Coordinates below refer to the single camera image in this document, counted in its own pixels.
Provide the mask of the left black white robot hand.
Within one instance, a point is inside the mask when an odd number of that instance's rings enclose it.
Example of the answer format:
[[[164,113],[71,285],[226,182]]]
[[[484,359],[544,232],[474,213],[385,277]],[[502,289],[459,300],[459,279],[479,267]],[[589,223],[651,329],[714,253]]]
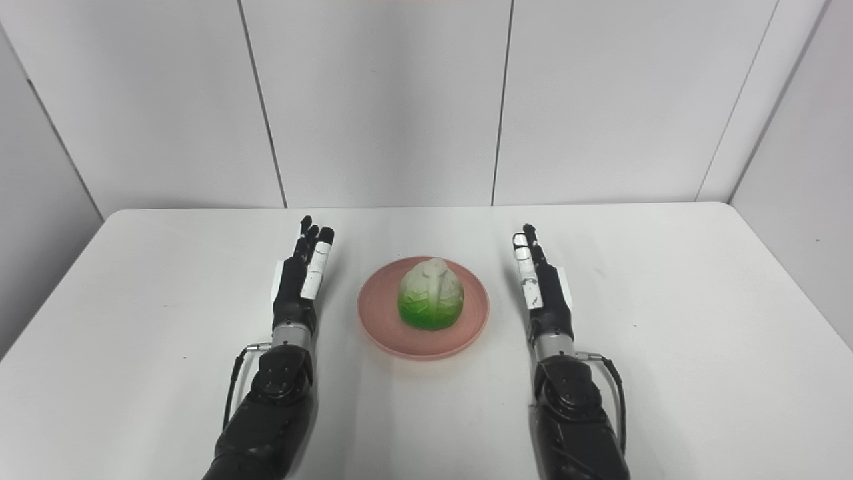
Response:
[[[299,224],[293,254],[283,261],[277,292],[273,299],[273,329],[281,325],[317,330],[317,300],[328,264],[335,232],[314,224],[310,215]]]

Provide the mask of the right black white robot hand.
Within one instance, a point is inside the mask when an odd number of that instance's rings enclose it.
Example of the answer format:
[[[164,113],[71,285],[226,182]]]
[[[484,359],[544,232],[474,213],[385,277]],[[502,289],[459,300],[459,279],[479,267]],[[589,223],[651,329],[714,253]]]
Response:
[[[560,270],[549,263],[530,223],[514,234],[514,258],[520,273],[525,307],[529,312],[528,341],[543,335],[563,335],[575,340],[572,307],[563,289]]]

